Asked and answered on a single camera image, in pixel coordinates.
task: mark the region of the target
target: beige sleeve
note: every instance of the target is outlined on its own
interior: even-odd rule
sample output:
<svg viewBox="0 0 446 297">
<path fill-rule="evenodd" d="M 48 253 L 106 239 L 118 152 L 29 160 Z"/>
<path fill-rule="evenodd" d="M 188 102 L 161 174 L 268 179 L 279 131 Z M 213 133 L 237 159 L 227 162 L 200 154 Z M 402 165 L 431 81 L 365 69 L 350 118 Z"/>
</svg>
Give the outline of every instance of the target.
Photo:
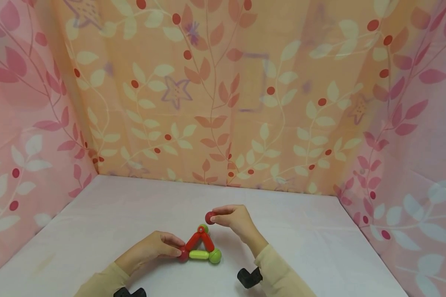
<svg viewBox="0 0 446 297">
<path fill-rule="evenodd" d="M 79 288 L 75 297 L 113 297 L 117 290 L 125 287 L 128 279 L 129 275 L 113 262 L 102 272 L 91 276 Z"/>
<path fill-rule="evenodd" d="M 264 248 L 254 263 L 263 276 L 261 287 L 267 297 L 315 297 L 311 288 L 271 245 Z"/>
</svg>

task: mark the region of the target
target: star print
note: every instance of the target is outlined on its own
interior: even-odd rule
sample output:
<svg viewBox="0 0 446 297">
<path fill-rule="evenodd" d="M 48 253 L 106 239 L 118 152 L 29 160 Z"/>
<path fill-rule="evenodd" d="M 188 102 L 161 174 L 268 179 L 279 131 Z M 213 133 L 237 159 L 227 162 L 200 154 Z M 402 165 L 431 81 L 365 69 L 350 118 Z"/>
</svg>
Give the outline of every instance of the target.
<svg viewBox="0 0 446 297">
<path fill-rule="evenodd" d="M 75 14 L 76 28 L 83 28 L 89 24 L 101 29 L 99 26 L 99 12 L 97 11 L 96 0 L 63 0 L 70 10 Z"/>
<path fill-rule="evenodd" d="M 370 100 L 367 100 L 365 96 L 360 95 L 357 104 L 355 104 L 355 107 L 351 110 L 349 113 L 349 118 L 353 117 L 353 122 L 355 125 L 360 124 L 363 116 L 365 115 L 365 112 L 367 111 L 367 103 L 369 103 Z"/>
<path fill-rule="evenodd" d="M 161 98 L 164 102 L 172 102 L 176 110 L 180 110 L 180 100 L 192 101 L 192 97 L 188 94 L 186 88 L 190 82 L 189 79 L 182 79 L 175 82 L 170 76 L 165 77 L 167 91 Z"/>
</svg>

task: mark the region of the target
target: white table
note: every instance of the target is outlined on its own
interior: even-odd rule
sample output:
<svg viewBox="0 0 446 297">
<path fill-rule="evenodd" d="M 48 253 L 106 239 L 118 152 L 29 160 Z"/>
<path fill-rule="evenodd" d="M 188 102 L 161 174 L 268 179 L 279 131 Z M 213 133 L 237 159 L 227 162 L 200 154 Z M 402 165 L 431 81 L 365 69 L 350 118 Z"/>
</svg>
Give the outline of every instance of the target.
<svg viewBox="0 0 446 297">
<path fill-rule="evenodd" d="M 154 230 L 187 241 L 205 213 L 245 204 L 255 225 L 317 296 L 406 297 L 334 197 L 98 176 L 0 269 L 0 296 L 69 297 Z M 220 264 L 189 260 L 144 269 L 130 291 L 149 297 L 258 297 L 236 279 L 255 268 L 249 249 L 229 229 L 211 225 Z"/>
</svg>

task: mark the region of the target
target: curtain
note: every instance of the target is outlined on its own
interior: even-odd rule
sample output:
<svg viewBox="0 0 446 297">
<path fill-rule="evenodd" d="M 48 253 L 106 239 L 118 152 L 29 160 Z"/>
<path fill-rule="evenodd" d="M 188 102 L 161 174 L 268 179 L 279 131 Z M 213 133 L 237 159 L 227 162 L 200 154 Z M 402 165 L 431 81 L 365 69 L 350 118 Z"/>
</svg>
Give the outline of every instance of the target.
<svg viewBox="0 0 446 297">
<path fill-rule="evenodd" d="M 411 296 L 446 295 L 446 0 L 34 10 L 100 174 L 337 196 Z"/>
<path fill-rule="evenodd" d="M 0 1 L 0 267 L 96 174 L 32 4 Z"/>
</svg>

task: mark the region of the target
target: green ball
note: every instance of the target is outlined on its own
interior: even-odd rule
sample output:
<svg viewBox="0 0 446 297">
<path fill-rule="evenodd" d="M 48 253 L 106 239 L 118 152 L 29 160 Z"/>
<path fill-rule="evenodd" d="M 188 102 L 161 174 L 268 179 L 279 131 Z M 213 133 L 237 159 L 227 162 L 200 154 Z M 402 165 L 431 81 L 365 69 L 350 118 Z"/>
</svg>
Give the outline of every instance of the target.
<svg viewBox="0 0 446 297">
<path fill-rule="evenodd" d="M 220 263 L 221 259 L 222 259 L 222 253 L 220 250 L 218 250 L 216 247 L 215 249 L 210 252 L 210 257 L 208 258 L 210 260 L 211 263 L 213 264 L 218 264 Z"/>
<path fill-rule="evenodd" d="M 209 233 L 210 231 L 208 230 L 208 226 L 207 225 L 205 225 L 205 224 L 200 224 L 200 225 L 198 225 L 198 228 L 200 228 L 200 226 L 202 226 L 204 229 L 205 229 L 205 233 Z"/>
</svg>

